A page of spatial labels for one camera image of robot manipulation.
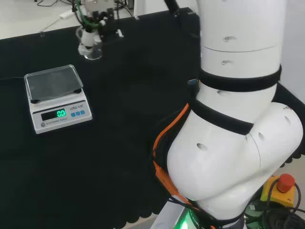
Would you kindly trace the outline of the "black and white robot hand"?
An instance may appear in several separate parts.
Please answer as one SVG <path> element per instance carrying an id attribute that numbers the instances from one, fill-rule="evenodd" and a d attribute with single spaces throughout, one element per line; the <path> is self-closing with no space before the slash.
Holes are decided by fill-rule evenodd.
<path id="1" fill-rule="evenodd" d="M 119 28 L 118 0 L 72 0 L 72 12 L 80 27 L 78 53 L 87 60 L 102 57 L 102 46 L 108 40 L 123 38 Z"/>

